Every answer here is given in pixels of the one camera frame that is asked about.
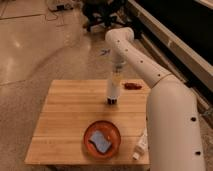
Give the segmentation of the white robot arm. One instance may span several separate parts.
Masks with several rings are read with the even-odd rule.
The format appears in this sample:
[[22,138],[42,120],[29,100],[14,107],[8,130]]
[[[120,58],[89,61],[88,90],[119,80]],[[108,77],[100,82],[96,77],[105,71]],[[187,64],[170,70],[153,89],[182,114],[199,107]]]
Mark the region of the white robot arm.
[[131,28],[112,29],[105,41],[112,52],[107,99],[119,97],[119,75],[125,63],[150,88],[146,102],[150,171],[206,171],[196,95],[133,46]]

